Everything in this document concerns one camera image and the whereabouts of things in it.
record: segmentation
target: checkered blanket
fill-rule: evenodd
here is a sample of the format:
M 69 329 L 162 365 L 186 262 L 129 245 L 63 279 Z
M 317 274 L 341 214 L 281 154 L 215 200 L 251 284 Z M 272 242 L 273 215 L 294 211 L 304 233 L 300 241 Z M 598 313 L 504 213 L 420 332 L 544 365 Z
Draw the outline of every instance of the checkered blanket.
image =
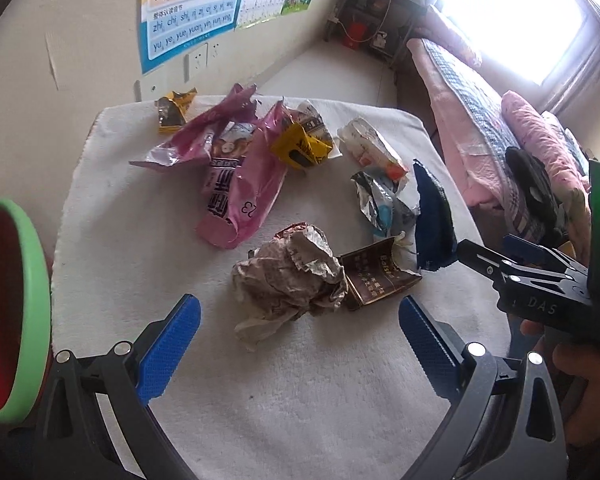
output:
M 544 226 L 529 215 L 525 197 L 505 161 L 507 148 L 519 148 L 520 145 L 500 113 L 501 97 L 485 84 L 480 75 L 444 48 L 429 40 L 422 41 L 446 84 L 481 132 L 485 147 L 496 161 L 502 184 L 502 196 L 496 198 L 505 211 L 509 231 L 526 240 L 538 242 L 544 235 Z

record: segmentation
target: floor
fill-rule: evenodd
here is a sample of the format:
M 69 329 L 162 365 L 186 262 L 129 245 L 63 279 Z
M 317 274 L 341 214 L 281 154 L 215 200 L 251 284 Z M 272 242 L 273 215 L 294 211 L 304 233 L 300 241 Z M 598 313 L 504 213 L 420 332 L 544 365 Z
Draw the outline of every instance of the floor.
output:
M 395 108 L 397 101 L 394 72 L 380 59 L 339 41 L 315 43 L 258 91 L 384 108 Z

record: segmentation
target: white cable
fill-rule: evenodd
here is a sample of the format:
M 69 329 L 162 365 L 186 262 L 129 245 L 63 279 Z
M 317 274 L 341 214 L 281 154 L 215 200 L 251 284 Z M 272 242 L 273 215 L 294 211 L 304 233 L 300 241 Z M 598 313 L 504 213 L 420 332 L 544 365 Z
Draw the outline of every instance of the white cable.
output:
M 386 20 L 387 15 L 389 14 L 389 8 L 391 7 L 391 0 L 389 0 L 389 3 L 386 4 L 386 12 L 384 13 L 384 18 L 382 19 L 382 21 L 380 22 L 380 25 L 378 25 L 378 28 L 376 29 L 376 31 L 369 36 L 368 38 L 366 38 L 366 40 L 354 40 L 349 33 L 347 32 L 347 28 L 342 24 L 342 22 L 340 20 L 338 20 L 338 23 L 342 26 L 344 33 L 347 35 L 347 38 L 349 38 L 351 41 L 353 41 L 354 43 L 366 43 L 369 40 L 372 40 L 373 37 L 380 32 L 380 29 L 382 28 L 382 26 L 384 25 L 384 20 Z

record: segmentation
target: electrical outlet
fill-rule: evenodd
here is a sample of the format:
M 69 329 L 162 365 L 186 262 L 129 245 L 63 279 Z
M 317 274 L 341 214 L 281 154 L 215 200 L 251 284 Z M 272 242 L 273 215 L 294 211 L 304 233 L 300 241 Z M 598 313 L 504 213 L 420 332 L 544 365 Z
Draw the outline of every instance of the electrical outlet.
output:
M 219 49 L 220 49 L 220 44 L 217 41 L 214 41 L 213 43 L 209 43 L 209 52 L 208 52 L 209 59 L 215 59 L 216 57 L 218 57 Z
M 206 68 L 206 58 L 208 57 L 208 43 L 203 43 L 191 50 L 184 57 L 184 82 L 187 83 L 197 73 Z

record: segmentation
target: crumpled snack wrapper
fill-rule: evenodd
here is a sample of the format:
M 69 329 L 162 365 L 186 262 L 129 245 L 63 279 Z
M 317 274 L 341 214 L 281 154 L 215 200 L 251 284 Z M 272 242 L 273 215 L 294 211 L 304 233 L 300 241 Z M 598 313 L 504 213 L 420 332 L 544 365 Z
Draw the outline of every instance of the crumpled snack wrapper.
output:
M 324 233 L 305 223 L 280 231 L 254 257 L 235 264 L 232 282 L 249 316 L 235 334 L 251 351 L 290 319 L 336 310 L 347 293 L 344 268 Z
M 280 100 L 256 123 L 244 157 L 235 169 L 223 168 L 210 192 L 206 214 L 196 232 L 210 244 L 233 249 L 260 228 L 276 201 L 287 166 L 270 151 L 291 124 Z
M 184 93 L 169 92 L 155 102 L 158 108 L 159 134 L 174 134 L 187 123 L 187 110 L 197 94 L 195 88 Z
M 408 169 L 400 155 L 362 117 L 349 121 L 339 129 L 338 137 L 363 168 L 371 164 L 378 166 L 394 182 L 406 178 Z
M 303 170 L 321 164 L 329 156 L 339 156 L 333 137 L 309 101 L 297 110 L 289 110 L 293 124 L 271 146 L 271 151 L 285 164 Z
M 243 164 L 249 151 L 255 129 L 256 125 L 251 123 L 229 123 L 213 140 L 203 196 L 209 197 L 214 191 L 229 191 L 234 172 Z
M 399 236 L 415 224 L 417 214 L 396 196 L 398 184 L 380 168 L 367 167 L 351 179 L 356 184 L 360 211 L 371 222 L 375 237 Z
M 349 310 L 404 291 L 422 279 L 421 274 L 395 263 L 392 249 L 396 241 L 396 237 L 389 237 L 338 258 L 349 285 L 344 301 Z
M 227 96 L 217 105 L 202 112 L 183 127 L 171 139 L 152 148 L 142 160 L 131 160 L 133 166 L 170 171 L 175 166 L 208 166 L 212 159 L 213 142 L 229 122 L 257 123 L 257 102 L 251 97 L 256 87 L 243 88 L 235 84 Z

